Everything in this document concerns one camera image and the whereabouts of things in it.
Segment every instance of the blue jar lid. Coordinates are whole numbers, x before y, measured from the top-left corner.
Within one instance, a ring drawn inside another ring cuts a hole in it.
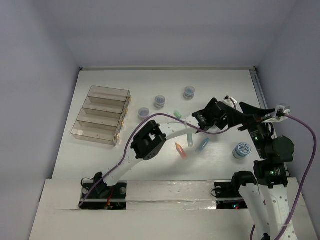
[[[235,148],[236,154],[238,154],[240,157],[246,157],[251,153],[251,147],[246,142],[240,142],[238,146]]]

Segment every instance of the white table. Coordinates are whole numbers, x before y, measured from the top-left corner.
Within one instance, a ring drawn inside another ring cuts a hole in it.
[[[91,86],[102,86],[130,90],[132,101],[120,139],[116,147],[101,143],[77,140],[71,135],[72,127],[86,99]],[[185,100],[184,87],[195,87],[195,97]],[[157,95],[166,98],[165,107],[154,107]],[[228,95],[259,107],[254,85],[248,70],[152,70],[152,71],[81,71],[74,91],[70,112],[64,129],[53,179],[92,178],[97,172],[112,168],[122,157],[125,144],[140,123],[138,110],[150,109],[150,114],[173,115],[178,110],[183,117],[202,110],[212,98],[222,101]],[[165,117],[155,118],[157,123],[172,122]],[[210,142],[200,154],[196,147],[209,137]],[[182,160],[175,142],[179,143],[189,156]],[[244,160],[233,157],[232,151],[239,142],[253,142],[247,132],[237,128],[216,136],[204,133],[193,135],[193,148],[187,144],[187,136],[181,136],[165,143],[159,155],[139,163],[121,180],[228,180],[238,171],[253,171],[253,162],[259,159],[255,150]]]
[[[77,140],[71,135],[92,85],[131,92],[129,112],[115,147]],[[188,85],[195,87],[195,97],[189,101],[182,96]],[[165,107],[161,110],[153,107],[157,95],[166,97]],[[169,115],[178,110],[188,116],[203,109],[211,98],[222,100],[226,95],[259,107],[248,70],[81,71],[53,178],[44,186],[30,240],[248,240],[253,225],[249,211],[214,210],[215,199],[210,195],[213,182],[199,181],[230,180],[235,172],[253,171],[253,161],[259,159],[255,150],[245,160],[232,156],[232,150],[239,142],[248,142],[253,147],[249,134],[236,128],[210,136],[210,143],[201,155],[196,155],[195,149],[208,136],[198,133],[193,136],[194,148],[187,147],[186,136],[181,136],[166,142],[156,158],[135,166],[121,180],[129,181],[127,200],[140,199],[142,203],[128,202],[127,210],[115,211],[80,210],[77,207],[80,179],[105,172],[120,160],[127,139],[140,123],[138,109],[147,107],[151,114],[163,112]],[[164,117],[155,120],[157,123],[171,121]],[[175,142],[185,148],[189,160],[180,158]],[[135,154],[129,151],[128,156],[133,158]],[[295,178],[289,179],[290,205],[298,187]],[[299,239],[317,239],[302,197],[292,220]]]

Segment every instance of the small jar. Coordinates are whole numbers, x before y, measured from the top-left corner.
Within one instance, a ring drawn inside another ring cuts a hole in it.
[[[195,96],[195,91],[196,90],[193,86],[186,86],[183,94],[184,98],[188,100],[193,99]]]
[[[156,96],[154,99],[154,106],[157,109],[162,109],[165,106],[166,98],[162,95]]]
[[[240,142],[235,149],[232,151],[233,156],[236,159],[244,159],[251,153],[251,147],[246,142]]]
[[[148,118],[150,116],[150,111],[148,108],[143,107],[140,108],[138,111],[138,117],[141,121],[144,121],[146,118]]]

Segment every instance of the gray wall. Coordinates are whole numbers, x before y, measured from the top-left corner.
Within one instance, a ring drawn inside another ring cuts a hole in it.
[[[27,240],[79,68],[43,1],[0,3],[0,239]]]
[[[82,66],[257,66],[296,0],[46,0]]]
[[[258,75],[268,107],[291,105],[291,115],[308,123],[320,138],[320,1],[298,0],[266,56]],[[295,143],[292,176],[301,180],[310,160],[313,141],[309,131],[287,120],[276,126]],[[320,153],[306,179],[303,195],[320,237]]]

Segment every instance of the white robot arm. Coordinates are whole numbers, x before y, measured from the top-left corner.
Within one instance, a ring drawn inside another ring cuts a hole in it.
[[[112,172],[102,177],[93,178],[94,186],[100,194],[109,193],[120,178],[136,164],[154,158],[166,141],[185,134],[196,134],[212,127],[224,129],[242,124],[240,131],[248,130],[262,161],[254,162],[252,172],[235,173],[230,183],[230,189],[238,192],[246,202],[251,217],[257,229],[259,239],[274,240],[285,224],[289,211],[287,185],[288,179],[284,167],[285,162],[293,160],[294,144],[284,136],[271,138],[266,122],[280,122],[277,114],[269,116],[275,109],[264,110],[241,102],[243,113],[237,111],[238,102],[226,97],[224,101],[213,98],[205,109],[181,119],[181,122],[157,124],[149,121],[133,138],[131,149],[135,159],[124,159]],[[297,239],[292,223],[287,226],[281,239]]]

